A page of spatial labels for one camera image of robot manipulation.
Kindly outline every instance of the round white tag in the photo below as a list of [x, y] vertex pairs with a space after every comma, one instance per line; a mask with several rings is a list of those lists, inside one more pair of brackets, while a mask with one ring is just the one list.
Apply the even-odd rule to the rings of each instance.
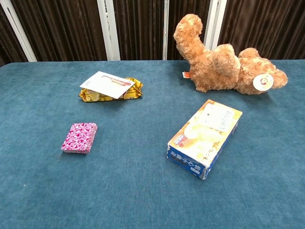
[[265, 92], [272, 87], [273, 82], [273, 77], [270, 74], [261, 74], [253, 79], [253, 86], [256, 90]]

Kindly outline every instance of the small gift box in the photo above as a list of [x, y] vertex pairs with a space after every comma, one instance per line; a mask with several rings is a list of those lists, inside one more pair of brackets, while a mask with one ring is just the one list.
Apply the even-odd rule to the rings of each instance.
[[61, 146], [66, 153], [88, 154], [97, 130], [95, 123], [74, 123]]

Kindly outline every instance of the white card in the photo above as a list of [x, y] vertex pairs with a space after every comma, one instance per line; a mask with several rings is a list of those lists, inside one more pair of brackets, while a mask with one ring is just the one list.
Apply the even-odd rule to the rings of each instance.
[[133, 81], [110, 75], [108, 73], [97, 72], [82, 83], [80, 87], [118, 99], [133, 85]]
[[209, 128], [227, 132], [230, 128], [233, 117], [233, 110], [214, 104], [207, 104], [200, 115], [200, 121]]

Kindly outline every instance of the teddy bear ear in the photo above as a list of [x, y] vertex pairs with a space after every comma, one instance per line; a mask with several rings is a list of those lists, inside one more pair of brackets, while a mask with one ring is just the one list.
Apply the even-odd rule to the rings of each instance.
[[258, 54], [257, 49], [247, 48], [247, 49], [241, 51], [238, 55], [238, 58], [244, 58], [244, 57], [255, 58], [255, 57], [260, 57], [260, 55]]

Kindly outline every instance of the brown teddy bear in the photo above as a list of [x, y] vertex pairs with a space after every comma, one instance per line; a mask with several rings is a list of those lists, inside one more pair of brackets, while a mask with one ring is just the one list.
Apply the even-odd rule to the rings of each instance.
[[286, 74], [254, 48], [235, 56], [230, 44], [207, 50], [201, 42], [203, 25], [194, 14], [185, 15], [176, 27], [174, 39], [179, 53], [190, 64], [190, 77], [196, 90], [236, 89], [243, 94], [261, 94], [269, 88], [281, 88], [288, 82]]

